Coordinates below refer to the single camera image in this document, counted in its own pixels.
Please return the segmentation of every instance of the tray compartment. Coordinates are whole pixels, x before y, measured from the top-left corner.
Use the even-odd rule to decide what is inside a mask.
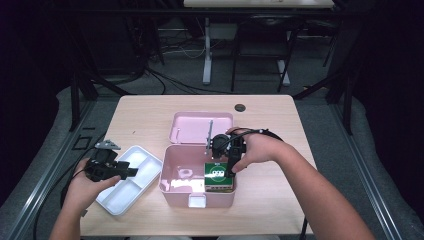
[[[130,147],[118,161],[138,168],[137,175],[121,180],[115,187],[102,191],[96,201],[112,215],[124,214],[152,184],[162,169],[162,161],[140,146]]]

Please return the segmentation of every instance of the table leg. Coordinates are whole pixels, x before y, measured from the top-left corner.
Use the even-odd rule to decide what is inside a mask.
[[[210,24],[209,18],[205,19],[205,67],[203,69],[203,84],[209,85],[211,83],[212,71],[212,53],[211,53],[211,38],[210,38]]]

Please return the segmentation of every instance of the hand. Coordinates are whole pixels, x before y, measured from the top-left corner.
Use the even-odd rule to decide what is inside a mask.
[[[73,211],[81,213],[96,200],[100,192],[114,186],[121,180],[118,175],[100,182],[91,181],[83,171],[88,160],[86,158],[78,163],[74,173],[76,176],[69,185],[63,208],[71,208]]]
[[[246,131],[248,130],[234,127],[229,129],[226,134],[231,132],[241,134]],[[243,139],[246,142],[246,154],[234,165],[232,169],[234,173],[240,172],[251,163],[275,161],[281,149],[290,147],[290,145],[281,140],[260,133],[244,135]]]

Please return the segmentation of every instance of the person's right hand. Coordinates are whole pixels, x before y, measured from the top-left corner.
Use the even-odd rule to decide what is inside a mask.
[[[226,134],[231,132],[235,134],[241,134],[248,131],[244,128],[231,128]],[[238,161],[232,171],[234,173],[240,172],[251,163],[261,163],[267,161],[275,161],[277,154],[280,151],[284,151],[284,148],[290,147],[287,143],[284,143],[281,140],[269,137],[260,133],[251,133],[243,136],[244,141],[246,142],[246,153]]]

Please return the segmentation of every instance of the black cloth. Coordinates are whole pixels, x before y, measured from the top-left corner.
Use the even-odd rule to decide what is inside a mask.
[[[366,55],[355,96],[366,108],[377,154],[424,222],[424,8],[391,1]]]
[[[0,11],[2,205],[49,133],[69,72],[38,2],[9,1]]]

